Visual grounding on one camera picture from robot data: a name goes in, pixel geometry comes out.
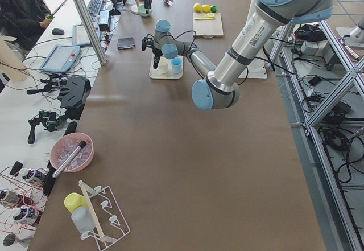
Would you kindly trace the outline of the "yellow lemon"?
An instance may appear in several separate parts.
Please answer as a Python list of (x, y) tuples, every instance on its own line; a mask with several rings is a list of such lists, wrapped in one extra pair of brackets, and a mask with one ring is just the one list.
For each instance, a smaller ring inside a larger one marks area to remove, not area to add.
[(200, 3), (195, 3), (193, 5), (193, 11), (196, 13), (199, 13), (201, 11), (201, 4)]
[(203, 11), (204, 13), (209, 13), (211, 12), (211, 6), (209, 4), (203, 4), (201, 6), (201, 11)]

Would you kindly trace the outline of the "yellow plastic knife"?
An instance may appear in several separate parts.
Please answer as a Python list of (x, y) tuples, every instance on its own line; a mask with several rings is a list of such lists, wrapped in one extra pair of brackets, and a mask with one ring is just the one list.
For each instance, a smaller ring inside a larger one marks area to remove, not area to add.
[(193, 18), (193, 20), (215, 20), (215, 18), (198, 18), (198, 17), (195, 17)]

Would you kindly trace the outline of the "black keyboard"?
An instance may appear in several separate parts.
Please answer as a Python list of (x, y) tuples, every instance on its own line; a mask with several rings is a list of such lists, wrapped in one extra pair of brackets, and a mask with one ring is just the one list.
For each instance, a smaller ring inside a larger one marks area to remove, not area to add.
[(91, 18), (94, 18), (100, 12), (103, 0), (90, 0), (87, 4), (88, 13)]

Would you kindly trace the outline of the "black flat box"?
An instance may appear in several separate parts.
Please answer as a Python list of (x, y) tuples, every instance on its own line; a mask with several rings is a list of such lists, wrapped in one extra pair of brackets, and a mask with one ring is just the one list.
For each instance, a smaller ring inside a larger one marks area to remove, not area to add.
[(43, 183), (43, 194), (45, 196), (49, 196), (52, 192), (53, 186), (55, 184), (56, 179), (53, 177), (53, 173), (56, 169), (51, 165), (50, 162), (47, 164), (48, 172), (45, 176), (45, 180)]

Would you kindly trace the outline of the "green lime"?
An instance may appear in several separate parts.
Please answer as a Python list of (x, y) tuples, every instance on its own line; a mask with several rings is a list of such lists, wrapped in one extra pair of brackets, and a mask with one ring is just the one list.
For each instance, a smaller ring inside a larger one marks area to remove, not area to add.
[(212, 13), (216, 13), (216, 12), (217, 12), (217, 6), (215, 6), (215, 5), (211, 5), (211, 7), (210, 7), (210, 11), (211, 11)]

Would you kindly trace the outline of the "grey folded cloth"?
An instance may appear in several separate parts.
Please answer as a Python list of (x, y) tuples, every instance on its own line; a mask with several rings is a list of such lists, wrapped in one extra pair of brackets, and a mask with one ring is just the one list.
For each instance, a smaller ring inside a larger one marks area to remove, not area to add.
[(117, 48), (119, 50), (131, 49), (135, 47), (135, 41), (133, 37), (118, 38)]

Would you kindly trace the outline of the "cream plastic cup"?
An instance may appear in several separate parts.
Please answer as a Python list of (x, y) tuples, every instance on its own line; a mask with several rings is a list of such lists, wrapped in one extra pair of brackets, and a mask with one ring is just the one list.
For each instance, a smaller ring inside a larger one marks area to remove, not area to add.
[(161, 74), (165, 74), (168, 71), (169, 61), (168, 59), (161, 57), (159, 60), (158, 70)]

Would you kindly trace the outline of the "clear cup on rack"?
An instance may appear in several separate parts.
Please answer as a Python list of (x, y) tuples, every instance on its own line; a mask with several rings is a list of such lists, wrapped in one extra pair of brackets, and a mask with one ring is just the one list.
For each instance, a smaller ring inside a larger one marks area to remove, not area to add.
[(81, 234), (92, 231), (95, 228), (94, 221), (87, 207), (80, 206), (76, 208), (71, 214), (71, 219)]

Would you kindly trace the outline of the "blue plastic cup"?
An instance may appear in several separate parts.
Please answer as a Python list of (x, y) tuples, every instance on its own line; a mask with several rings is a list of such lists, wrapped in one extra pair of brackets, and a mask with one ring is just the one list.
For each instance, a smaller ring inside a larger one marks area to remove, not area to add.
[(180, 74), (183, 70), (183, 60), (179, 57), (175, 57), (171, 60), (171, 66), (174, 74)]

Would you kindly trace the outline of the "person in black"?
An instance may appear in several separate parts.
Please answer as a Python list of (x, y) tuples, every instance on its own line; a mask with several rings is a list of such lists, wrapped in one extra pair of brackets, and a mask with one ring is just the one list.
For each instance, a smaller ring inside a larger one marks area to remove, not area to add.
[(44, 0), (1, 0), (1, 25), (28, 51), (51, 24), (50, 16)]

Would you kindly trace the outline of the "wooden cutting board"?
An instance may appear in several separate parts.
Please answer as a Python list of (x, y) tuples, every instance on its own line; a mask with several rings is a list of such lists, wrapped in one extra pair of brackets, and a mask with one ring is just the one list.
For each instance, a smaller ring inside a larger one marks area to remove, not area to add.
[(192, 13), (192, 29), (195, 30), (196, 35), (199, 37), (223, 37), (224, 31), (222, 26), (222, 19), (220, 13), (214, 13), (215, 20), (193, 20), (200, 14), (207, 13)]

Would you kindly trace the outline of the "green bowl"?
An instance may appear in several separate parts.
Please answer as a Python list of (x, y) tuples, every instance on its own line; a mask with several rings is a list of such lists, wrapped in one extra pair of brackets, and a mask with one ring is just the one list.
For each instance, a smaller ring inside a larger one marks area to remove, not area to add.
[(151, 16), (153, 9), (146, 9), (144, 5), (138, 6), (138, 13), (142, 17), (149, 17)]

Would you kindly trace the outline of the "blue teach pendant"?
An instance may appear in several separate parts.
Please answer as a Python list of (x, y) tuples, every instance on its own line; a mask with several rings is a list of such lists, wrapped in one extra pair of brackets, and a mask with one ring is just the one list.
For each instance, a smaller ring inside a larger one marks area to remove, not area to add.
[(91, 45), (87, 31), (83, 24), (74, 25), (72, 28), (72, 44), (74, 46), (86, 47)]
[(71, 69), (80, 54), (80, 46), (56, 45), (39, 67), (39, 71), (65, 73)]

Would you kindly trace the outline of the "pink bowl with ice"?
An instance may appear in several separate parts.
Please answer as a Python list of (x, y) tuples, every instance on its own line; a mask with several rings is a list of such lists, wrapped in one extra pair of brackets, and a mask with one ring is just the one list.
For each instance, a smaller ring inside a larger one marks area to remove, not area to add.
[(63, 136), (53, 146), (50, 163), (53, 168), (59, 168), (75, 151), (72, 161), (64, 172), (77, 172), (84, 169), (94, 157), (94, 145), (90, 136), (85, 133), (70, 133)]

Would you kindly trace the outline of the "black computer mouse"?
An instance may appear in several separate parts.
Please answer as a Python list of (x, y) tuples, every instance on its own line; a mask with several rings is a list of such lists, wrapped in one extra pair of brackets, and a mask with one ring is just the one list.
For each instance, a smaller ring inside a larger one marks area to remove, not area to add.
[(52, 30), (52, 34), (53, 34), (53, 35), (63, 35), (63, 34), (64, 34), (64, 30), (63, 30), (63, 29), (61, 29), (61, 28), (54, 28), (54, 29)]

